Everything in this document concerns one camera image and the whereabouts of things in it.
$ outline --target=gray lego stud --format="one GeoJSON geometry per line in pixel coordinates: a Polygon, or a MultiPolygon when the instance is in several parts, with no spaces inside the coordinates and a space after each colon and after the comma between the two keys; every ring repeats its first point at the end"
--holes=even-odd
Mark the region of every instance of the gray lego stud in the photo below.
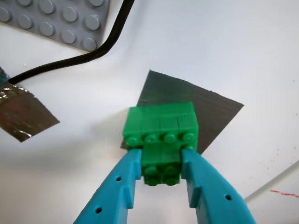
{"type": "Polygon", "coordinates": [[[30,6],[32,4],[32,0],[17,0],[17,1],[22,6],[30,6]]]}
{"type": "Polygon", "coordinates": [[[51,0],[39,0],[39,7],[46,14],[51,14],[55,10],[55,4],[51,0]]]}
{"type": "Polygon", "coordinates": [[[99,7],[104,3],[104,0],[89,0],[93,6],[99,7]]]}
{"type": "Polygon", "coordinates": [[[85,38],[83,40],[83,46],[89,50],[89,51],[92,51],[92,50],[96,50],[97,48],[97,43],[94,39],[88,37],[88,38],[85,38]]]}
{"type": "Polygon", "coordinates": [[[32,20],[26,15],[19,15],[17,20],[18,24],[24,29],[29,29],[33,26],[32,20]]]}
{"type": "Polygon", "coordinates": [[[0,22],[76,48],[102,43],[109,0],[0,0],[0,22]]]}
{"type": "Polygon", "coordinates": [[[74,22],[78,18],[78,13],[76,12],[75,8],[70,6],[63,8],[62,15],[68,22],[74,22]]]}
{"type": "Polygon", "coordinates": [[[48,22],[41,22],[39,24],[39,29],[45,36],[52,36],[55,32],[54,27],[48,22]]]}
{"type": "Polygon", "coordinates": [[[0,7],[0,21],[8,22],[11,20],[11,14],[5,8],[0,7]]]}
{"type": "Polygon", "coordinates": [[[89,15],[85,18],[86,26],[91,30],[96,30],[100,27],[100,20],[97,15],[89,15]]]}
{"type": "Polygon", "coordinates": [[[74,43],[76,41],[76,35],[71,30],[62,31],[61,36],[66,43],[74,43]]]}

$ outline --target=duct tape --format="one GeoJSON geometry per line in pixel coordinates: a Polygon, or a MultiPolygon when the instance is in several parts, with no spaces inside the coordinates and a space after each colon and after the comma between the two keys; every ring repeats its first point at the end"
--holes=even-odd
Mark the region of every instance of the duct tape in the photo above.
{"type": "Polygon", "coordinates": [[[28,90],[0,79],[0,127],[23,142],[59,121],[28,90]]]}

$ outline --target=black cable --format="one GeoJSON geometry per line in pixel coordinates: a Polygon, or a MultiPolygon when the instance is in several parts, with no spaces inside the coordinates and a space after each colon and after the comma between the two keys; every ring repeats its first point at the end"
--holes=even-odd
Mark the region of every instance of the black cable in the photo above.
{"type": "Polygon", "coordinates": [[[121,31],[125,25],[126,19],[128,17],[128,14],[130,13],[133,3],[134,3],[134,0],[124,0],[123,1],[120,11],[116,17],[114,25],[109,34],[109,37],[98,49],[96,49],[92,52],[89,52],[87,54],[77,56],[77,57],[72,57],[69,59],[64,59],[61,61],[41,65],[34,69],[23,72],[15,77],[12,77],[11,79],[8,80],[9,83],[12,85],[15,85],[25,79],[31,78],[31,77],[41,74],[43,72],[60,69],[60,68],[64,68],[64,67],[69,67],[69,66],[73,66],[73,65],[77,65],[77,64],[83,64],[83,63],[90,62],[94,59],[104,56],[114,46],[114,44],[118,40],[119,36],[121,35],[121,31]]]}

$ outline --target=white background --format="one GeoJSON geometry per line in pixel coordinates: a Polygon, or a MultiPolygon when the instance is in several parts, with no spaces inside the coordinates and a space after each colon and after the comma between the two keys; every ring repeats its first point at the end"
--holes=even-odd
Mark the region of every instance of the white background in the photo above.
{"type": "MultiPolygon", "coordinates": [[[[106,36],[120,5],[112,1],[106,36]]],[[[0,222],[76,219],[125,154],[127,109],[149,69],[243,103],[203,155],[244,198],[272,180],[299,159],[298,7],[296,0],[136,1],[106,56],[22,82],[61,123],[24,143],[0,130],[0,222]]],[[[0,25],[0,66],[11,76],[83,53],[0,25]]],[[[196,223],[185,183],[138,181],[128,223],[141,221],[196,223]]]]}

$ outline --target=red marking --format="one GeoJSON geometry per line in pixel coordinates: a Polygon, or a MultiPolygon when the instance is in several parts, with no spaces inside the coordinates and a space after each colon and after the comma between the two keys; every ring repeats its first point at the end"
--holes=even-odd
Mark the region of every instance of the red marking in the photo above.
{"type": "Polygon", "coordinates": [[[280,193],[281,195],[284,195],[284,196],[294,196],[296,198],[299,198],[298,195],[295,195],[295,194],[286,194],[286,193],[283,193],[283,192],[280,192],[280,191],[277,191],[277,190],[270,190],[271,192],[274,192],[274,193],[280,193]]]}

